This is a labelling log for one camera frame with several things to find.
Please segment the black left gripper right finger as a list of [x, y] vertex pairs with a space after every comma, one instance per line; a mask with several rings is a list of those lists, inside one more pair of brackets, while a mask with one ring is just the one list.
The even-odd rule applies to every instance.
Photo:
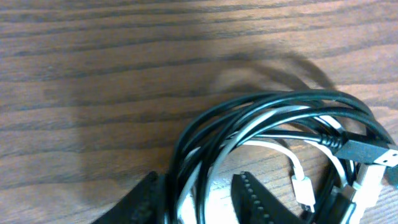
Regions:
[[307, 211], [304, 219], [294, 215], [250, 172], [233, 175], [231, 199], [242, 224], [305, 224], [314, 222], [314, 192], [302, 170], [291, 177], [296, 201]]

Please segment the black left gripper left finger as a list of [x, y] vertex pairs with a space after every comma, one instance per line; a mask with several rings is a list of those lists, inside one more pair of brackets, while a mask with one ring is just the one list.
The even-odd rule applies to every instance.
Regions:
[[93, 224], [164, 224], [165, 190], [165, 176], [152, 171]]

